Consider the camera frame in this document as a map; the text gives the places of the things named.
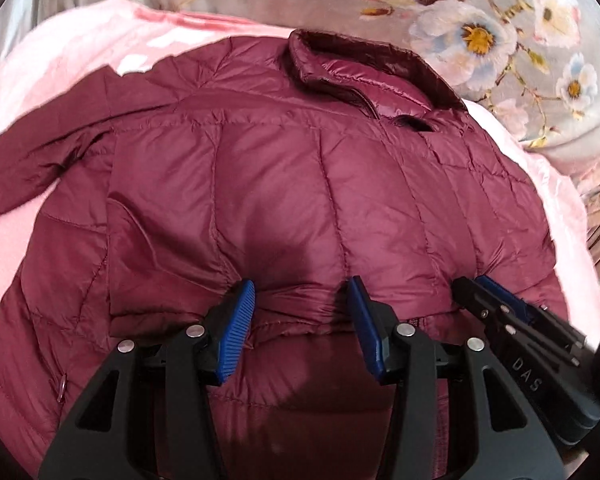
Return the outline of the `grey floral bedsheet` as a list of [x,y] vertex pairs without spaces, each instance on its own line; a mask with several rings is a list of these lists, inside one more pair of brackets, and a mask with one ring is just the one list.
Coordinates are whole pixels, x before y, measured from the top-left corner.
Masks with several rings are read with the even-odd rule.
[[[51,16],[99,0],[42,0]],[[137,0],[342,32],[417,52],[576,185],[600,280],[600,4],[596,0]]]

